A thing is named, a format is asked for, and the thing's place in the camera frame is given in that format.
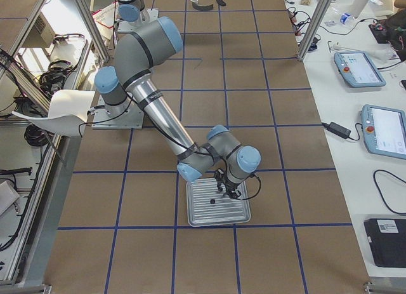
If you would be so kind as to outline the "ribbed metal tray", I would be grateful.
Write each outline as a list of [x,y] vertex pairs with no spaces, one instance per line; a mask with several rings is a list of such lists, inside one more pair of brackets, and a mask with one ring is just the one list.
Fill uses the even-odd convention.
[[188,182],[187,215],[192,227],[246,223],[251,219],[248,201],[223,197],[214,178],[200,178]]

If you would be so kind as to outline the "black power adapter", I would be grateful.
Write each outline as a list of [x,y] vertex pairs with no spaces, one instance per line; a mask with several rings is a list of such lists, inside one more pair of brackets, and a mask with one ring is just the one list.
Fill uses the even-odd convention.
[[351,130],[334,122],[329,123],[327,130],[343,139],[349,138],[351,134]]

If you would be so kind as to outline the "black box with label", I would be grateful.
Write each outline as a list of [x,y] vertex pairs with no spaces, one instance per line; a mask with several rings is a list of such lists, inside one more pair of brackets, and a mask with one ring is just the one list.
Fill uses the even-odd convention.
[[374,263],[405,268],[405,219],[370,218],[364,222]]

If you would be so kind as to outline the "lower blue teach pendant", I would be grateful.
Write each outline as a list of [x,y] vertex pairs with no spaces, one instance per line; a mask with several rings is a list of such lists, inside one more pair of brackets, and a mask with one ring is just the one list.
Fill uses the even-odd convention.
[[405,159],[404,111],[364,105],[360,116],[363,140],[371,154]]

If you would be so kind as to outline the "blue teach pendant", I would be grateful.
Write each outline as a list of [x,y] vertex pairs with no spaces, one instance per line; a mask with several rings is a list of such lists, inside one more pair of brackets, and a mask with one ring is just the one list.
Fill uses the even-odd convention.
[[340,75],[350,87],[367,88],[386,85],[383,76],[366,52],[335,52],[333,58]]
[[404,111],[364,105],[360,116],[363,140],[371,154],[405,159]]

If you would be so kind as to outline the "white plastic chair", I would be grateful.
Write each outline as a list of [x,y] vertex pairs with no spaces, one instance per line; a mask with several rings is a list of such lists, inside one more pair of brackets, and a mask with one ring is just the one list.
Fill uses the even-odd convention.
[[47,117],[31,117],[13,111],[16,117],[26,119],[42,130],[62,136],[78,137],[84,133],[87,112],[95,91],[59,90],[51,98]]

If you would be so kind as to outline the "upper blue teach pendant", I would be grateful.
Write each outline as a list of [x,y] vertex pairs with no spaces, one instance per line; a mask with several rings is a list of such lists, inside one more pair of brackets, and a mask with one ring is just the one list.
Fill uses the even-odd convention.
[[383,76],[366,52],[335,52],[333,58],[340,75],[350,87],[367,88],[386,85]]

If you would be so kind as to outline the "dark brake shoe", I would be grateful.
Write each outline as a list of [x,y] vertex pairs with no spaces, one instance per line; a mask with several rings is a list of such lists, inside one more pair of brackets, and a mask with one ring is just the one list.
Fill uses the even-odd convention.
[[211,11],[214,8],[214,4],[200,5],[199,3],[192,3],[192,7],[197,11]]

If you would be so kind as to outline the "small black flat part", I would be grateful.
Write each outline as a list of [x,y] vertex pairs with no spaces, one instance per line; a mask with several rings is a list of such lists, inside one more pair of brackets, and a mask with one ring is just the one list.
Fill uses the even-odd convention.
[[224,2],[224,0],[216,0],[216,2],[219,6],[226,6],[226,3]]

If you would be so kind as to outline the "person at desk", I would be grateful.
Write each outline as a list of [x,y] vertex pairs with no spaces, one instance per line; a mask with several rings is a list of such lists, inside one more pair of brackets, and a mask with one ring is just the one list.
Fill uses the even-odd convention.
[[384,22],[386,41],[396,51],[401,61],[405,61],[405,0],[395,0],[398,11]]

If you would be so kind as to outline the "aluminium frame post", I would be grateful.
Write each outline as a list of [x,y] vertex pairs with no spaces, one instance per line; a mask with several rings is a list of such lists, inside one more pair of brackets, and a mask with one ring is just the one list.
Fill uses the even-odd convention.
[[305,59],[305,55],[307,54],[313,38],[320,27],[322,19],[326,14],[329,6],[331,4],[331,0],[319,0],[315,11],[313,12],[313,16],[311,17],[310,24],[305,32],[304,38],[301,41],[299,46],[299,51],[297,55],[297,60],[302,62]]

